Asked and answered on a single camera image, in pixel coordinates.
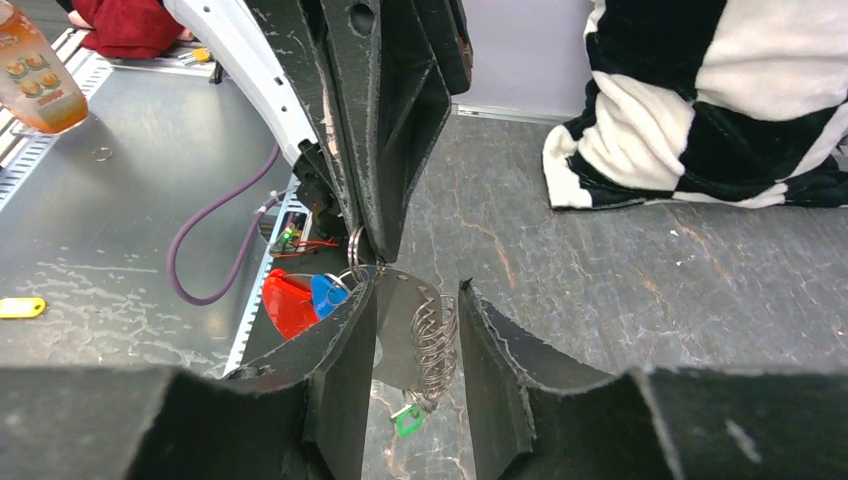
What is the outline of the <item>metal key holder red handle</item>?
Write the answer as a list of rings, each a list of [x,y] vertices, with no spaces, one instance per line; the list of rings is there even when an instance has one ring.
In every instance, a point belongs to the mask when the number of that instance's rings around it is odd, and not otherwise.
[[[374,283],[381,347],[374,377],[403,394],[418,392],[430,414],[449,390],[456,368],[454,301],[430,283],[381,260],[367,264],[360,254],[363,237],[362,227],[350,235],[348,268],[335,276],[350,289],[350,295],[359,284]]]

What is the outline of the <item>key with green tag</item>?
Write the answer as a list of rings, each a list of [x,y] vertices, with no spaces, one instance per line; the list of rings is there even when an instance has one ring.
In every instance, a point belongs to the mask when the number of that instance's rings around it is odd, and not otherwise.
[[[398,437],[414,434],[427,416],[421,395],[413,390],[404,392],[405,404],[390,416],[390,422]]]

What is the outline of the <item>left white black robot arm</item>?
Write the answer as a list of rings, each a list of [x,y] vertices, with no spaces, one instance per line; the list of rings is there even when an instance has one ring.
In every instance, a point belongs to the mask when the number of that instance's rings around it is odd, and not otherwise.
[[[333,236],[397,259],[410,197],[469,90],[459,1],[168,1],[260,114]]]

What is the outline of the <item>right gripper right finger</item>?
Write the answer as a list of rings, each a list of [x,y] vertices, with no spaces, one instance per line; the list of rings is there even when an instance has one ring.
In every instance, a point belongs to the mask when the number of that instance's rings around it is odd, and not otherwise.
[[[786,366],[611,375],[457,295],[481,479],[843,479],[847,374]]]

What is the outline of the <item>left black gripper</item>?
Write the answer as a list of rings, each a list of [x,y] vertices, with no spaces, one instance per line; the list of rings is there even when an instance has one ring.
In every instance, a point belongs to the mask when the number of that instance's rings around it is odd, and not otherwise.
[[[246,5],[315,135],[309,146],[298,143],[296,174],[306,185],[299,199],[323,234],[361,227],[372,252],[395,262],[449,93],[471,87],[463,1]]]

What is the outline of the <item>key with blue tag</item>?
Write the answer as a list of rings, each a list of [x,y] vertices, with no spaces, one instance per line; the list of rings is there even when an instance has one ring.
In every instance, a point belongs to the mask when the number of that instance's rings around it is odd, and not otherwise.
[[[319,320],[327,318],[350,295],[345,283],[332,274],[316,274],[310,280],[312,305]]]

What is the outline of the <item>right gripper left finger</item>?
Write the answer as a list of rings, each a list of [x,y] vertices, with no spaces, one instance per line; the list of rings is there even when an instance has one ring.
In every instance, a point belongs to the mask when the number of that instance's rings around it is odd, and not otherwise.
[[[357,479],[377,327],[371,282],[239,378],[170,366],[5,367],[5,479]]]

